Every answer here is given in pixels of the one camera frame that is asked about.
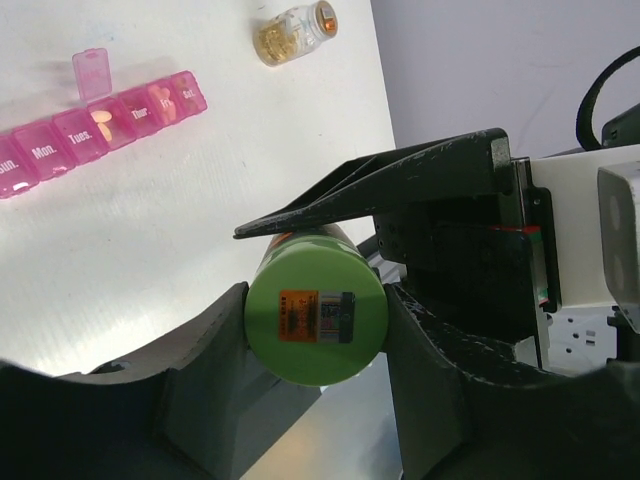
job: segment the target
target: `gray wall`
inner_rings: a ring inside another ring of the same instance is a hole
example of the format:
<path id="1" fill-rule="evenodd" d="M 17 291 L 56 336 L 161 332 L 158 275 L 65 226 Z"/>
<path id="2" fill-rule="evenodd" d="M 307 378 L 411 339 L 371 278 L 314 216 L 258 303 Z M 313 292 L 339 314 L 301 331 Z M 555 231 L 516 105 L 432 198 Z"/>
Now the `gray wall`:
<path id="1" fill-rule="evenodd" d="M 514 155 L 577 146 L 596 76 L 640 45 L 638 0 L 372 0 L 398 146 L 502 127 Z M 595 125 L 640 102 L 640 60 L 602 91 Z"/>

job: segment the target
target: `green cylindrical container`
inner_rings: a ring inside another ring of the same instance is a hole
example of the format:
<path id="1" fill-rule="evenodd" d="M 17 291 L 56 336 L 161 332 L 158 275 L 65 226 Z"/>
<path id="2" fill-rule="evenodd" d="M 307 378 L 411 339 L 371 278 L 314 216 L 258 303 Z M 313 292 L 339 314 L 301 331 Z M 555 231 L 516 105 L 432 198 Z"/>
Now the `green cylindrical container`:
<path id="1" fill-rule="evenodd" d="M 249 345 L 275 375 L 300 385 L 346 380 L 387 335 L 380 280 L 336 225 L 277 235 L 249 289 Z"/>

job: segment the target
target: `pink pill organizer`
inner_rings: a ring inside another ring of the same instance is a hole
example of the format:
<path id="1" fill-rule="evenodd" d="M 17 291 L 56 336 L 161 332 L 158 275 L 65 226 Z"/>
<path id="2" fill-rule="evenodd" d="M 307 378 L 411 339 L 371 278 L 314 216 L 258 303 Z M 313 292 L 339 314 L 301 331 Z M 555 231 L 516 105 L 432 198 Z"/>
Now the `pink pill organizer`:
<path id="1" fill-rule="evenodd" d="M 207 109 L 188 71 L 107 96 L 111 74 L 105 49 L 74 55 L 73 66 L 80 98 L 88 105 L 0 135 L 0 199 L 26 192 Z"/>

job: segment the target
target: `black strap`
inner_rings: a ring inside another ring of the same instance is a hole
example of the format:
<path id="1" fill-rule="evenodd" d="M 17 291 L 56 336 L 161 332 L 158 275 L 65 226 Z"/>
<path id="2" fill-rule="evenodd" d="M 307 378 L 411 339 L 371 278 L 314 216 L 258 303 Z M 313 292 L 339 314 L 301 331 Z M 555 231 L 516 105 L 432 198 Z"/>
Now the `black strap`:
<path id="1" fill-rule="evenodd" d="M 640 47 L 629 50 L 615 59 L 593 82 L 593 85 L 591 85 L 591 88 L 582 99 L 578 109 L 578 117 L 576 118 L 576 137 L 580 146 L 585 150 L 599 150 L 602 148 L 602 145 L 593 134 L 593 109 L 596 106 L 596 99 L 600 94 L 600 90 L 602 90 L 602 86 L 617 70 L 637 57 L 640 57 Z"/>

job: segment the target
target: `open pink lid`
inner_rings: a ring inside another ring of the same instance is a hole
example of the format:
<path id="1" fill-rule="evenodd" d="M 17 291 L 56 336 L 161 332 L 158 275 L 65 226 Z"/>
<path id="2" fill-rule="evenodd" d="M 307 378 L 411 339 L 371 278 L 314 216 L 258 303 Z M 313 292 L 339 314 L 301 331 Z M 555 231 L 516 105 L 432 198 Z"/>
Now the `open pink lid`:
<path id="1" fill-rule="evenodd" d="M 111 70 L 105 48 L 90 48 L 73 56 L 78 93 L 83 102 L 111 94 Z"/>

